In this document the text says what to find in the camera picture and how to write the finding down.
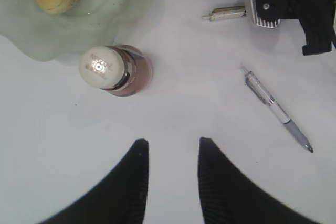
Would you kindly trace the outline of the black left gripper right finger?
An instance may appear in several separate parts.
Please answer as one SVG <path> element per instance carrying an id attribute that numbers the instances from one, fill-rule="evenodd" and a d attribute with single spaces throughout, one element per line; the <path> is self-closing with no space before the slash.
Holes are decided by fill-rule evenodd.
<path id="1" fill-rule="evenodd" d="M 313 223 L 254 184 L 206 137 L 198 150 L 198 193 L 205 223 Z"/>

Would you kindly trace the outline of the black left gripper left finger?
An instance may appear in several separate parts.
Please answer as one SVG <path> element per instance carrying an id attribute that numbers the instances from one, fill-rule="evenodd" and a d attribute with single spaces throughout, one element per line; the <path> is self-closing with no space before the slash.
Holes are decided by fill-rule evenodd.
<path id="1" fill-rule="evenodd" d="M 89 192 L 44 223 L 143 223 L 149 186 L 149 143 L 135 140 Z"/>

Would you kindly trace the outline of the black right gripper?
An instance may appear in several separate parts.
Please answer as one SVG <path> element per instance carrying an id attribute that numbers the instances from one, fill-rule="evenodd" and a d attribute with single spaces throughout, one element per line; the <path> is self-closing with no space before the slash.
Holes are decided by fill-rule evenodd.
<path id="1" fill-rule="evenodd" d="M 276 10 L 281 21 L 299 21 L 306 37 L 303 55 L 323 54 L 335 46 L 335 0 L 277 0 Z"/>

